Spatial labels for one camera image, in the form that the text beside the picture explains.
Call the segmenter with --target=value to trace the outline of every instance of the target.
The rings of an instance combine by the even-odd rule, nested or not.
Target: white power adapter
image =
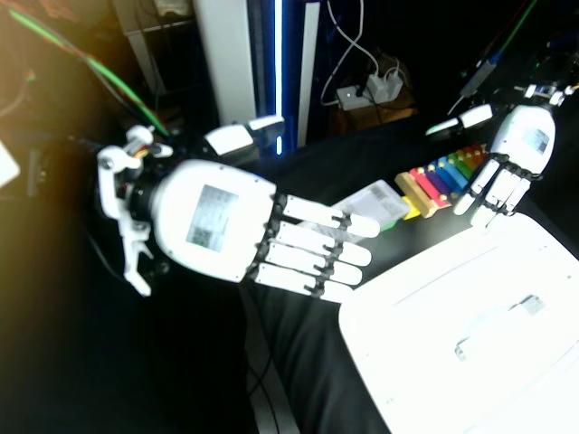
[[[403,85],[404,82],[398,75],[398,70],[394,70],[385,79],[381,79],[377,75],[369,76],[366,91],[370,100],[374,98],[373,102],[376,104],[384,104],[398,98]]]

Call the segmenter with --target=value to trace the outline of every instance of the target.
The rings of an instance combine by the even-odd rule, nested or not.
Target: floor
[[[262,376],[264,369],[267,368],[261,383],[262,387],[255,389],[250,397],[258,431],[260,434],[299,434],[298,425],[291,413],[288,398],[275,365],[273,362],[268,363],[270,351],[261,328],[260,315],[249,292],[242,291],[242,302],[247,316],[245,352],[251,367],[247,376],[248,391],[251,391],[257,382],[252,369],[257,375]]]

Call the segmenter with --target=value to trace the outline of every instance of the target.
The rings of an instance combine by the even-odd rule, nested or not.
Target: yellow object
[[[402,218],[402,220],[410,220],[420,215],[420,211],[418,211],[418,208],[416,208],[412,201],[408,199],[408,196],[402,196],[402,200],[410,206],[410,211]]]

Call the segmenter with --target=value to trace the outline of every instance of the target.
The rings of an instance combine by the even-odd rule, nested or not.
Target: green cable
[[[54,35],[50,31],[43,28],[40,24],[36,23],[35,20],[29,19],[25,14],[18,12],[12,8],[9,8],[10,15],[24,27],[32,30],[33,32],[39,34],[43,38],[47,39],[48,41],[58,45],[59,47],[67,50],[71,47],[69,44],[63,42],[58,36]],[[155,116],[153,113],[143,102],[141,98],[138,97],[137,93],[133,89],[131,89],[127,83],[125,83],[121,78],[119,78],[113,71],[107,68],[105,65],[93,59],[89,56],[82,55],[82,59],[87,62],[92,68],[97,70],[101,73],[107,80],[111,81],[115,86],[121,89],[130,99],[132,99],[138,106],[138,108],[143,112],[143,114],[151,121],[151,123],[155,126],[155,128],[164,136],[170,136],[170,133],[167,131],[163,123]]]
[[[507,40],[505,41],[505,43],[503,43],[502,46],[500,47],[500,50],[498,50],[499,54],[501,54],[503,51],[505,51],[505,49],[511,43],[511,41],[513,40],[513,38],[517,34],[518,29],[520,29],[521,25],[523,25],[523,22],[525,22],[525,20],[527,19],[527,16],[531,12],[531,10],[535,7],[536,2],[538,2],[538,0],[533,0],[531,2],[531,4],[528,6],[528,8],[526,9],[526,11],[521,15],[520,19],[518,20],[517,25],[515,25],[515,28],[512,30],[512,32],[508,36]]]

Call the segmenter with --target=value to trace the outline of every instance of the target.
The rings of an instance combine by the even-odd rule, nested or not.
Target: xylophone
[[[394,181],[405,194],[411,211],[404,220],[421,215],[432,217],[459,198],[470,178],[484,161],[485,145],[467,146],[428,165],[398,174]]]

